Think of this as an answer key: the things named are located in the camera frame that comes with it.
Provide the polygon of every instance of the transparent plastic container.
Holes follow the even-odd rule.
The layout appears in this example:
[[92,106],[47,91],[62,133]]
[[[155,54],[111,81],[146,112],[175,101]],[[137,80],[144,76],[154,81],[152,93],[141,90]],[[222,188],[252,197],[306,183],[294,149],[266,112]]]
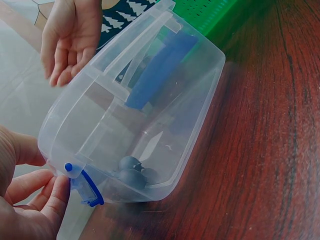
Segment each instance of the transparent plastic container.
[[83,202],[148,202],[177,185],[225,55],[162,0],[112,39],[49,110],[38,146]]

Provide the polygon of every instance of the green plastic crate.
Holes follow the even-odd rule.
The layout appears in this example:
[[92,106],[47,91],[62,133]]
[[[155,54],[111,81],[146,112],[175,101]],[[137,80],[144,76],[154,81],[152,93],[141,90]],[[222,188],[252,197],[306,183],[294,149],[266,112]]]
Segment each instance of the green plastic crate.
[[237,0],[176,0],[173,11],[207,36]]

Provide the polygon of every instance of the blue object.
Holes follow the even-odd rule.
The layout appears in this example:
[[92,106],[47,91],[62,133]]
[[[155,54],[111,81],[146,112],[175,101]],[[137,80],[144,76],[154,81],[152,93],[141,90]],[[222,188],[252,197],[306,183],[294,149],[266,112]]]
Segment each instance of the blue object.
[[163,86],[170,74],[195,46],[195,36],[178,32],[168,44],[150,61],[133,87],[125,105],[141,110],[152,96]]
[[125,156],[119,162],[119,170],[134,169],[141,172],[143,169],[141,162],[133,156]]
[[65,165],[64,165],[64,168],[67,172],[71,172],[72,171],[72,164],[70,162],[67,162]]
[[147,178],[132,168],[122,170],[117,174],[117,177],[121,182],[138,190],[144,189],[147,184]]
[[[68,162],[64,165],[64,168],[67,172],[70,172],[73,169],[73,165]],[[105,203],[97,186],[85,170],[82,170],[77,178],[71,178],[70,183],[71,189],[76,189],[82,197],[83,203],[88,204],[90,207]]]

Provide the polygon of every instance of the wooden surface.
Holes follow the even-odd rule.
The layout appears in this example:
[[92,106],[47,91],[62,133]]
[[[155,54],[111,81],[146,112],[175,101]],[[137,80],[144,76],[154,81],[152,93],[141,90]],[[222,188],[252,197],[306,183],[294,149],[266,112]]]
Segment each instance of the wooden surface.
[[174,192],[99,206],[80,239],[320,239],[320,1],[243,2],[211,34],[227,64]]

